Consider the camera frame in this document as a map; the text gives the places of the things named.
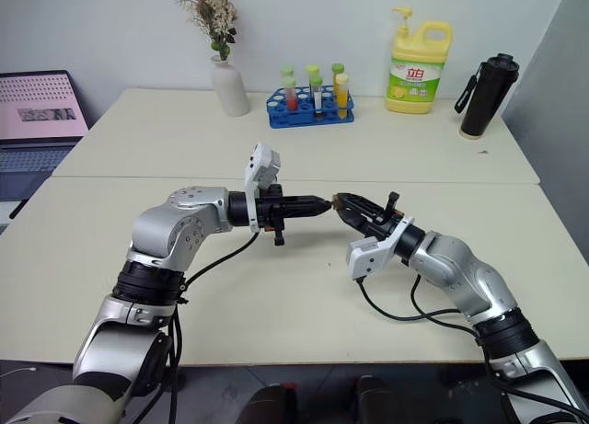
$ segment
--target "black water bottle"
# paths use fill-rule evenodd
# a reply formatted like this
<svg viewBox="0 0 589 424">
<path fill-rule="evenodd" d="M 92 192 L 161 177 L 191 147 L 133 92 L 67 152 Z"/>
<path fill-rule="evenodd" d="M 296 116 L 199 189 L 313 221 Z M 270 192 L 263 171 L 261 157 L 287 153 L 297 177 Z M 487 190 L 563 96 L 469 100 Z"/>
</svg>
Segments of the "black water bottle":
<svg viewBox="0 0 589 424">
<path fill-rule="evenodd" d="M 467 87 L 454 105 L 461 112 L 474 89 L 460 132 L 469 139 L 478 139 L 485 132 L 507 91 L 517 80 L 519 65 L 511 54 L 499 53 L 480 63 L 479 70 L 470 77 Z"/>
</svg>

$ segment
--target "orange liquid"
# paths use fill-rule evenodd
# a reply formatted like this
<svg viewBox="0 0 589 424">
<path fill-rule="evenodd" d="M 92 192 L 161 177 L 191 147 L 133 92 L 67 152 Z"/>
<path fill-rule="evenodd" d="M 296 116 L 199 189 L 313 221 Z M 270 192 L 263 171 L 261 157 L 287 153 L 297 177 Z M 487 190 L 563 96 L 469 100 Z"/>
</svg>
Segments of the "orange liquid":
<svg viewBox="0 0 589 424">
<path fill-rule="evenodd" d="M 286 107 L 291 111 L 296 111 L 298 104 L 296 103 L 296 96 L 286 98 Z"/>
<path fill-rule="evenodd" d="M 336 91 L 336 102 L 338 103 L 338 117 L 340 119 L 346 119 L 348 117 L 348 110 L 342 109 L 348 107 L 348 86 L 339 85 Z"/>
</svg>

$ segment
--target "robotic arm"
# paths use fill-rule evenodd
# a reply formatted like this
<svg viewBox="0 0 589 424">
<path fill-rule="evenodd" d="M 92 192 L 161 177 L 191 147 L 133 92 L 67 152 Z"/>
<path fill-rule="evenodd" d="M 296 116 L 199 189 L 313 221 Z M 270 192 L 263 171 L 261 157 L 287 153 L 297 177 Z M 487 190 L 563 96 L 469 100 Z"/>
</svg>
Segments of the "robotic arm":
<svg viewBox="0 0 589 424">
<path fill-rule="evenodd" d="M 107 295 L 75 358 L 74 380 L 45 392 L 8 423 L 109 424 L 135 396 L 164 378 L 172 346 L 160 329 L 172 320 L 186 290 L 184 272 L 204 239 L 234 226 L 275 233 L 284 244 L 284 219 L 327 211 L 315 196 L 284 197 L 275 183 L 280 157 L 259 143 L 246 165 L 245 192 L 188 187 L 143 212 L 112 293 Z"/>
<path fill-rule="evenodd" d="M 352 278 L 380 271 L 399 256 L 403 264 L 442 289 L 464 314 L 489 357 L 494 376 L 517 390 L 589 412 L 583 396 L 546 341 L 537 337 L 501 275 L 478 260 L 462 240 L 434 231 L 426 234 L 412 224 L 412 217 L 395 209 L 397 199 L 398 194 L 391 192 L 383 209 L 354 194 L 334 196 L 340 218 L 366 236 L 350 243 L 347 261 Z M 507 398 L 512 415 L 522 424 L 572 420 L 572 416 L 554 420 L 564 415 L 557 407 L 518 395 L 508 394 Z"/>
</svg>

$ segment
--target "blue test tube rack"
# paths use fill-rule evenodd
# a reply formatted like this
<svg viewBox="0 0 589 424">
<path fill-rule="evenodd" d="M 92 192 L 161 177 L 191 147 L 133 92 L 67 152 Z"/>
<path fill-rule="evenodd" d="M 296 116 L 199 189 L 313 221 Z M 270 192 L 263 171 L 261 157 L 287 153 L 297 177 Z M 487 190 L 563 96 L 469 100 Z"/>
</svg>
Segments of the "blue test tube rack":
<svg viewBox="0 0 589 424">
<path fill-rule="evenodd" d="M 347 116 L 340 119 L 338 116 L 338 105 L 335 101 L 333 86 L 321 87 L 321 109 L 315 109 L 313 98 L 309 93 L 308 86 L 298 86 L 296 97 L 298 107 L 291 111 L 286 107 L 284 88 L 279 88 L 266 101 L 266 110 L 270 119 L 270 126 L 273 128 L 306 127 L 309 125 L 329 125 L 332 123 L 353 122 L 353 100 L 348 92 Z M 316 117 L 316 111 L 321 111 L 321 119 Z"/>
</svg>

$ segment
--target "green cap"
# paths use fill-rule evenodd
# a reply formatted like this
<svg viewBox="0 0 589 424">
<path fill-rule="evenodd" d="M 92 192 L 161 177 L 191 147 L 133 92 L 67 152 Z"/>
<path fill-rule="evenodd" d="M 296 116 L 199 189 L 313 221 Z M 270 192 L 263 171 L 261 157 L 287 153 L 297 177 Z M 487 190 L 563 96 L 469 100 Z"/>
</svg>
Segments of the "green cap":
<svg viewBox="0 0 589 424">
<path fill-rule="evenodd" d="M 305 71 L 309 73 L 309 76 L 311 76 L 312 74 L 319 74 L 319 66 L 310 63 L 307 67 L 305 67 Z"/>
<path fill-rule="evenodd" d="M 323 78 L 318 74 L 312 74 L 309 77 L 309 84 L 311 86 L 322 86 L 323 85 Z"/>
<path fill-rule="evenodd" d="M 331 71 L 335 74 L 343 73 L 343 63 L 333 63 L 331 65 Z"/>
<path fill-rule="evenodd" d="M 283 86 L 285 88 L 292 88 L 296 86 L 296 79 L 294 79 L 292 76 L 283 77 Z"/>
<path fill-rule="evenodd" d="M 295 74 L 295 68 L 290 64 L 283 65 L 283 68 L 280 69 L 280 74 L 282 77 L 292 76 Z"/>
</svg>

